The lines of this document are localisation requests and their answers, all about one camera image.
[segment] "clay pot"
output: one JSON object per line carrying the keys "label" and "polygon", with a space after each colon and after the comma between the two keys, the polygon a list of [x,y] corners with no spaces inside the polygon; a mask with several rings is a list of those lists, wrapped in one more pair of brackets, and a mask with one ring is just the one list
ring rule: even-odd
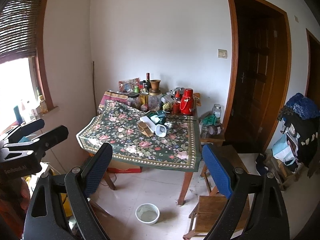
{"label": "clay pot", "polygon": [[159,80],[159,79],[150,80],[151,88],[152,88],[153,91],[159,90],[160,81],[161,81],[161,80]]}

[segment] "window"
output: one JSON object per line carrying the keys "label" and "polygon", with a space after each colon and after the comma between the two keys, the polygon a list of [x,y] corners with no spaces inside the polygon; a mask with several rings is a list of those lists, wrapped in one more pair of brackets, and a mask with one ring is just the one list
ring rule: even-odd
{"label": "window", "polygon": [[13,107],[36,108],[36,86],[53,108],[44,67],[43,24],[47,0],[8,0],[0,10],[0,132],[16,120]]}
{"label": "window", "polygon": [[21,100],[36,108],[36,83],[32,58],[21,58],[0,64],[0,131],[10,127],[16,117],[13,112]]}

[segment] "floral tablecloth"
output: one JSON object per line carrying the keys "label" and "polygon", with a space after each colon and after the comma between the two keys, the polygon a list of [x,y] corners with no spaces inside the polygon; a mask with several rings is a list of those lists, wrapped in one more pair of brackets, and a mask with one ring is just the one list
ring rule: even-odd
{"label": "floral tablecloth", "polygon": [[136,124],[144,115],[123,103],[106,100],[101,115],[77,134],[79,144],[88,152],[96,153],[108,142],[117,161],[163,170],[198,171],[201,153],[197,118],[169,115],[167,121],[174,125],[166,137],[148,138]]}

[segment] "door frame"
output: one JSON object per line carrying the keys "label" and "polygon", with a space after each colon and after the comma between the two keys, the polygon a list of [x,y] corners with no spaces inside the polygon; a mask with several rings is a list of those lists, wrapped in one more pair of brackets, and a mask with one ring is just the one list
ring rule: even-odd
{"label": "door frame", "polygon": [[307,96],[308,88],[309,88],[309,80],[310,80],[310,68],[311,68],[311,51],[310,51],[310,37],[314,39],[319,45],[320,41],[306,28],[307,32],[307,41],[308,41],[308,77],[307,77],[307,84],[306,84],[306,91],[304,96]]}
{"label": "door frame", "polygon": [[[286,64],[286,75],[284,80],[284,89],[282,94],[281,103],[279,104],[279,107],[277,107],[277,113],[280,111],[282,106],[285,103],[285,99],[287,96],[288,86],[289,86],[289,79],[290,79],[290,70],[291,70],[291,36],[290,36],[290,28],[289,28],[289,20],[287,13],[280,9],[279,7],[275,6],[274,4],[266,1],[266,0],[255,0],[257,2],[260,2],[271,9],[279,12],[283,15],[285,20],[285,28],[286,28],[286,36],[287,36],[287,64]],[[231,59],[231,75],[230,75],[230,85],[229,85],[229,92],[228,92],[228,99],[227,104],[225,108],[225,114],[223,117],[223,128],[226,130],[231,114],[231,108],[233,104],[233,99],[235,95],[235,89],[236,89],[236,77],[237,77],[237,71],[238,71],[238,47],[239,47],[239,40],[238,40],[238,23],[237,23],[237,15],[236,15],[236,4],[234,0],[228,0],[229,3],[229,9],[230,9],[230,18],[231,18],[231,37],[232,37],[232,59]],[[268,135],[267,141],[264,143],[263,150],[266,150],[271,138],[276,130],[278,121],[276,118],[274,118],[274,123],[272,125],[272,128],[270,129],[270,134]]]}

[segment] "white wall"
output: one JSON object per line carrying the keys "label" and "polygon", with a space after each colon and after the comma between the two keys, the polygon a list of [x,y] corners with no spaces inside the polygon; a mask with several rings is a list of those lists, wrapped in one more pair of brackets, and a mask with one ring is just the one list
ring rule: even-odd
{"label": "white wall", "polygon": [[[303,0],[267,1],[289,17],[289,99],[305,92],[306,28],[319,39],[320,27]],[[164,88],[183,86],[200,92],[200,114],[214,103],[222,104],[224,112],[231,73],[228,0],[91,0],[90,31],[97,102],[105,90],[116,90],[119,80],[144,78],[150,72]],[[218,49],[228,50],[228,58],[218,58]],[[278,127],[270,145],[279,137]]]}
{"label": "white wall", "polygon": [[[44,116],[44,131],[61,124],[69,129],[66,141],[52,150],[69,171],[88,153],[76,140],[95,115],[89,31],[90,0],[48,0],[44,18],[44,60],[52,101],[57,109]],[[45,161],[63,172],[48,151]]]}

